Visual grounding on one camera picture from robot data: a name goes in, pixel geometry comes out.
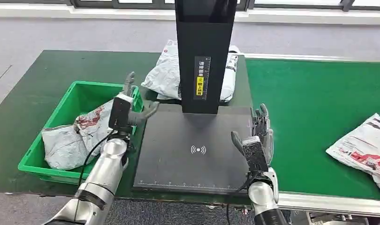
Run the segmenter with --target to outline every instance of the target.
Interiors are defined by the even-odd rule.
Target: robotic hand
[[[266,106],[261,104],[260,109],[255,111],[252,136],[242,140],[237,132],[232,131],[231,139],[248,163],[245,188],[255,210],[255,224],[286,225],[284,216],[277,206],[277,175],[270,166],[273,158],[273,130],[270,128]]]
[[[100,225],[103,224],[114,195],[120,184],[122,172],[128,166],[126,157],[132,126],[140,125],[152,116],[158,103],[149,109],[132,112],[131,84],[134,73],[130,73],[123,90],[114,98],[109,127],[111,139],[107,141],[100,157],[84,183],[80,185],[74,197],[44,225]]]

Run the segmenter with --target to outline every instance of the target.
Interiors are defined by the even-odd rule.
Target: green plastic crate
[[[78,115],[86,114],[106,103],[121,90],[122,84],[75,81],[70,85],[44,127],[53,128],[60,125],[72,124]],[[134,98],[132,110],[141,112],[143,100],[138,87],[135,87],[132,97]],[[55,170],[49,167],[44,158],[44,142],[40,132],[20,161],[18,169],[35,174],[41,180],[67,184],[78,183],[81,167],[69,171]],[[88,177],[95,162],[96,159],[85,167],[84,178]]]

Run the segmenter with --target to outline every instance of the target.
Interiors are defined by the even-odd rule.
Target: green table surface
[[[135,71],[134,84],[140,86],[159,55],[147,52],[43,51],[0,104],[0,192],[73,195],[75,185],[40,180],[36,175],[19,171],[18,163],[73,81],[123,83],[126,75]],[[140,92],[146,100],[155,100],[157,96],[157,93],[143,87],[140,87]],[[244,57],[238,61],[236,92],[229,105],[251,106]],[[135,146],[141,144],[144,126],[138,129],[133,137]],[[138,154],[139,151],[129,155],[130,162],[137,162]],[[135,169],[136,163],[132,163],[124,171],[117,197],[194,203],[225,202],[220,195],[133,192],[131,187]],[[231,200],[234,203],[239,201],[248,202],[246,198]]]
[[[247,60],[247,68],[253,105],[270,112],[280,191],[380,200],[370,175],[325,152],[380,114],[380,63]]]
[[[43,51],[0,104],[0,192],[73,195],[76,186],[42,181],[20,172],[19,161],[73,81],[122,83],[128,72],[135,71],[135,84],[140,85],[159,55]],[[273,167],[280,191],[380,199],[379,189],[367,174],[325,153],[337,139],[373,113],[380,113],[380,63],[301,60],[246,63],[240,57],[236,92],[229,105],[266,103],[274,129]],[[146,100],[157,96],[144,88],[140,91]],[[134,142],[140,146],[141,135],[136,135]],[[129,156],[132,162],[138,153]],[[135,169],[136,164],[130,164],[124,172],[117,197],[194,203],[249,202],[247,198],[228,201],[220,195],[133,192]]]

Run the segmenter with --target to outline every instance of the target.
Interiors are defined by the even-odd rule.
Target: yellow label
[[[203,88],[204,88],[204,78],[199,76],[199,77],[197,77],[196,95],[202,95]]]

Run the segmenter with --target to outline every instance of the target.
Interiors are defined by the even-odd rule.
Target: package
[[[232,99],[236,84],[237,61],[240,50],[235,46],[230,46],[226,63],[226,70],[223,78],[220,100],[228,102]],[[179,54],[177,41],[168,40],[155,67],[146,76],[143,87],[158,93],[157,99],[181,99],[179,73]]]
[[[41,134],[48,165],[58,170],[82,166],[92,148],[108,135],[112,107],[113,100],[110,100],[93,111],[78,116],[72,125],[44,128]],[[94,150],[87,163],[100,153],[104,143]]]
[[[326,153],[345,165],[372,175],[380,188],[380,116],[375,113],[335,142]]]
[[[71,170],[84,164],[88,150],[75,125],[44,128],[41,134],[45,144],[45,161],[51,168]]]

